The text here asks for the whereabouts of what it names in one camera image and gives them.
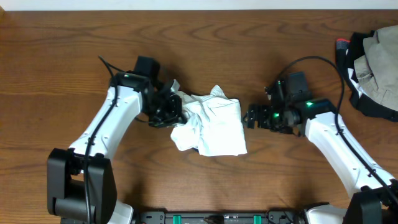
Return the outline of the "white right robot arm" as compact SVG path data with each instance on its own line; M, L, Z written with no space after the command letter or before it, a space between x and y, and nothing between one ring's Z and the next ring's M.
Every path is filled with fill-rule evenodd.
M357 142L330 100L312 96L304 73L278 78L265 92L270 104L249 105L243 123L251 129L306 137L332 166L350 198L348 208L316 203L295 215L283 215L282 222L397 223L397 179Z

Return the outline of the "white t-shirt with black stripes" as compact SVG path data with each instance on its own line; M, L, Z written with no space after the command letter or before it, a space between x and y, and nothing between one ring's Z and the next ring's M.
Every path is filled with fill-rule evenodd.
M202 156L239 156L248 152L239 100L228 98L215 85L208 95L177 93L182 99L185 124L173 128L170 138L179 151L196 149Z

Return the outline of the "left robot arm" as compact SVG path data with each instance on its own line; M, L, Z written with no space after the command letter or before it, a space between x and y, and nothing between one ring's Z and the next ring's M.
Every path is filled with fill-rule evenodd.
M139 56L132 70L104 63L111 75L106 99L83 134L47 159L47 209L61 223L135 223L118 200L112 159L130 124L147 115L153 128L185 124L178 81L159 80L160 64Z

